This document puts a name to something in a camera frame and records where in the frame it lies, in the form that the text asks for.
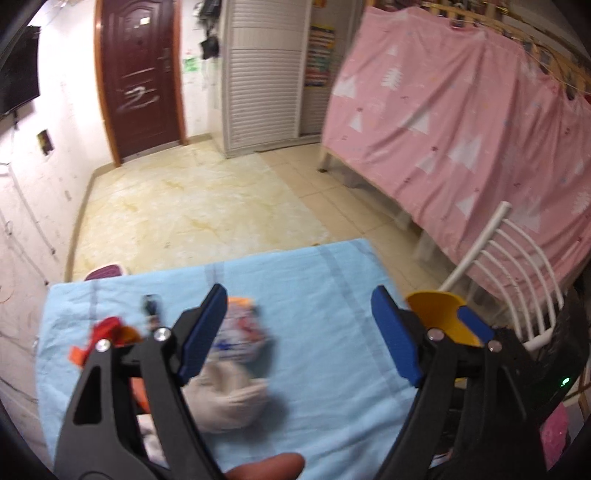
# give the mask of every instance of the hand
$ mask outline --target hand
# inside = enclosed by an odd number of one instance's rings
[[[262,462],[246,463],[226,472],[228,480],[296,480],[306,461],[298,453],[282,453]]]

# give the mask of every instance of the pink object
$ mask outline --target pink object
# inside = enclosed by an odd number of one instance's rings
[[[100,278],[122,277],[123,275],[127,275],[127,272],[121,265],[111,264],[95,268],[85,277],[84,281],[98,280]]]
[[[562,455],[569,431],[569,417],[566,407],[560,403],[548,417],[540,430],[546,468],[550,470]]]
[[[333,87],[322,143],[455,263],[510,202],[509,219],[560,281],[591,247],[589,132],[591,106],[578,94],[568,100],[518,43],[419,8],[368,8]],[[498,295],[482,272],[468,274]]]

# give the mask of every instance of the blue gripper pad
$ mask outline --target blue gripper pad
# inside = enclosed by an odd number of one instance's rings
[[[183,385],[201,371],[227,310],[228,292],[221,285],[215,284],[201,306],[196,309],[197,319],[191,319],[194,326],[187,332],[182,345],[181,367],[177,376]]]
[[[469,307],[465,305],[459,307],[456,316],[485,345],[495,337],[495,331],[484,323]]]
[[[371,295],[371,310],[398,373],[418,387],[423,373],[418,365],[417,344],[411,332],[405,328],[400,310],[383,285]]]

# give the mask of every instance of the light blue towel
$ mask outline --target light blue towel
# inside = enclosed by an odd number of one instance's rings
[[[51,456],[79,376],[68,351],[85,346],[91,322],[120,316],[144,328],[142,296],[158,294],[163,321],[171,326],[215,282],[231,296],[252,299],[271,337],[249,366],[269,379],[271,400],[260,418],[242,430],[205,436],[220,468],[300,452],[307,461],[303,480],[372,478],[416,390],[398,375],[370,310],[378,284],[404,301],[363,239],[54,286],[37,359],[39,412]]]

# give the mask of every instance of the white chair back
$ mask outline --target white chair back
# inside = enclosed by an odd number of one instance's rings
[[[511,204],[509,202],[501,202],[492,215],[489,222],[486,224],[470,250],[466,253],[464,258],[458,263],[454,271],[439,287],[440,291],[450,290],[462,277],[462,275],[470,268],[475,265],[478,267],[495,285],[495,287],[501,292],[501,295],[509,308],[509,313],[513,321],[515,333],[517,337],[524,343],[524,346],[529,351],[537,350],[538,348],[546,345],[552,337],[552,331],[556,325],[556,313],[554,311],[553,295],[548,290],[547,282],[540,268],[545,268],[550,278],[550,289],[556,297],[559,309],[564,306],[564,298],[554,270],[548,261],[544,251],[532,240],[532,238],[525,233],[519,226],[514,224],[511,220],[506,218],[511,211]],[[499,244],[497,240],[504,239],[510,244],[516,252],[519,252],[519,259],[512,255],[505,247]],[[536,262],[532,256],[525,250],[523,244],[529,245],[537,254],[541,261]],[[518,309],[515,307],[515,303],[507,292],[506,287],[501,281],[499,281],[500,275],[495,275],[487,266],[483,265],[479,260],[480,258],[488,259],[501,273],[506,277],[513,289],[517,294],[519,301],[520,310],[525,323],[525,335],[524,338],[522,322],[520,321],[520,315]],[[510,264],[515,267],[515,272],[519,273],[516,276],[509,272],[506,266],[504,266],[499,260],[507,259]],[[550,319],[550,326],[546,327],[544,323],[544,314],[537,300],[535,288],[531,281],[530,275],[524,269],[523,263],[528,264],[537,277],[538,281],[542,285],[543,294],[546,302],[548,311],[548,318]],[[522,291],[518,284],[518,278],[522,277],[525,286],[527,287],[526,292]],[[537,329],[534,330],[534,324],[532,323],[530,308],[526,302],[526,297],[531,299],[534,306],[535,319],[537,321]]]

